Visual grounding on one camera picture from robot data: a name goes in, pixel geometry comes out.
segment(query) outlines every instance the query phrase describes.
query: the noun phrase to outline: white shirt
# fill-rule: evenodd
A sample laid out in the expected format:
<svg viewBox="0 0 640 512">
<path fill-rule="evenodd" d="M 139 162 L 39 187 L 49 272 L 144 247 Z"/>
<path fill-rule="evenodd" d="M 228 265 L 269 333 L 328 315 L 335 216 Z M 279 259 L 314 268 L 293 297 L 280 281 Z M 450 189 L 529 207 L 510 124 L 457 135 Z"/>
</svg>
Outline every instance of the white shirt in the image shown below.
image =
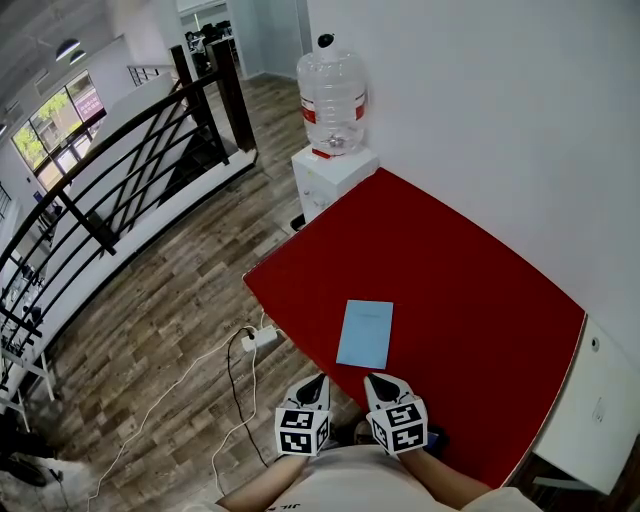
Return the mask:
<svg viewBox="0 0 640 512">
<path fill-rule="evenodd" d="M 350 446 L 322 452 L 269 512 L 449 512 L 379 446 Z M 496 489 L 465 512 L 540 512 L 513 487 Z M 190 505 L 184 512 L 226 512 L 219 505 Z"/>
</svg>

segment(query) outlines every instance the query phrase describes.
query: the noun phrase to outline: fiducial marker cube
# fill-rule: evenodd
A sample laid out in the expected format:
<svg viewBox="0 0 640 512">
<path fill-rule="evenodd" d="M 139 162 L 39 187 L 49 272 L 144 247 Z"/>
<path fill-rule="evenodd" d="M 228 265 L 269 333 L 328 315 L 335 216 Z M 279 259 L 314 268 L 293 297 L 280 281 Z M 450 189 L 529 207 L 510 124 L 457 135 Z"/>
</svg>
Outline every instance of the fiducial marker cube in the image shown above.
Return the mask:
<svg viewBox="0 0 640 512">
<path fill-rule="evenodd" d="M 425 446 L 427 410 L 421 399 L 367 414 L 373 437 L 390 454 Z"/>
<path fill-rule="evenodd" d="M 311 409 L 276 409 L 276 443 L 280 455 L 318 454 L 329 439 L 329 411 Z"/>
</svg>

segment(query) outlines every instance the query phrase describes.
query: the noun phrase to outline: black bottle cap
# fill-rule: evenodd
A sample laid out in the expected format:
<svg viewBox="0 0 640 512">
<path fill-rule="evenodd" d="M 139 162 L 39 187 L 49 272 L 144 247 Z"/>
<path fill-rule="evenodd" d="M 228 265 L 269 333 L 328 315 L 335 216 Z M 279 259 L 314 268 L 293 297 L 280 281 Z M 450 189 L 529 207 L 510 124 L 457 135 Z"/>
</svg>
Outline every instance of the black bottle cap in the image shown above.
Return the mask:
<svg viewBox="0 0 640 512">
<path fill-rule="evenodd" d="M 319 38 L 318 38 L 318 46 L 320 48 L 326 48 L 327 46 L 329 46 L 331 43 L 333 43 L 333 40 L 335 38 L 333 37 L 333 34 L 322 34 Z"/>
</svg>

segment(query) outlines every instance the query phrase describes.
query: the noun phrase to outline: light blue notebook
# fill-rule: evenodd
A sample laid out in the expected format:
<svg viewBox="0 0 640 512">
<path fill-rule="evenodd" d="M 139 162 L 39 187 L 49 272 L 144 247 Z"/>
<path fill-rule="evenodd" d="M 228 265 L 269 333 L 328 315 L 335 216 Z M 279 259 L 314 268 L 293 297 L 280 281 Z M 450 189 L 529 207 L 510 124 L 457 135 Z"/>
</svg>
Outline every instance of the light blue notebook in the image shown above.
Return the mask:
<svg viewBox="0 0 640 512">
<path fill-rule="evenodd" d="M 392 316 L 393 302 L 347 301 L 336 362 L 384 370 Z"/>
</svg>

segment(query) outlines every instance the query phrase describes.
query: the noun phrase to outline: window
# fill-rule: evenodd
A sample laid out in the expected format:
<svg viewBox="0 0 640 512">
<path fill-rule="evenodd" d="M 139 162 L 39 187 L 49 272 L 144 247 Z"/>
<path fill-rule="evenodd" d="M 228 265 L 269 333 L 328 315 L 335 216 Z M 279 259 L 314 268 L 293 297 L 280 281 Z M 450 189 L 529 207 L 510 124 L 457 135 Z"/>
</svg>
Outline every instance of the window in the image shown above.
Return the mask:
<svg viewBox="0 0 640 512">
<path fill-rule="evenodd" d="M 63 139 L 82 124 L 66 89 L 61 89 L 42 105 L 30 121 L 49 152 L 57 148 Z"/>
<path fill-rule="evenodd" d="M 88 71 L 71 80 L 33 114 L 13 142 L 42 185 L 50 190 L 89 150 L 104 107 Z"/>
</svg>

